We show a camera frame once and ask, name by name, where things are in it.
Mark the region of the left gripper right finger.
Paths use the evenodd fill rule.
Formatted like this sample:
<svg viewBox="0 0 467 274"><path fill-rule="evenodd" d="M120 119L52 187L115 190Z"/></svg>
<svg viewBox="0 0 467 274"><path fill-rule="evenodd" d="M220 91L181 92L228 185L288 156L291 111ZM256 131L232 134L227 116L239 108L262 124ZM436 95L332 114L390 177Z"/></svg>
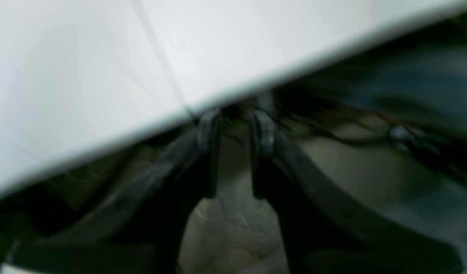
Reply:
<svg viewBox="0 0 467 274"><path fill-rule="evenodd" d="M292 274L460 274L456 248L369 209L327 177L273 118L251 112L253 194L279 221Z"/></svg>

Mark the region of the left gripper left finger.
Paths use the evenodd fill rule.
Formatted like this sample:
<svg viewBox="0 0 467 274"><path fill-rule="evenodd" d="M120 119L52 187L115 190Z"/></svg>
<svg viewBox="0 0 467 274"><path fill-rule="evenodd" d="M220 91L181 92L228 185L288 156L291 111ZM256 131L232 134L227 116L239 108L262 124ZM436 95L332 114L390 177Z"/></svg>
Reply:
<svg viewBox="0 0 467 274"><path fill-rule="evenodd" d="M191 212L217 191L222 115L204 113L146 170L73 226L18 241L7 274L174 274Z"/></svg>

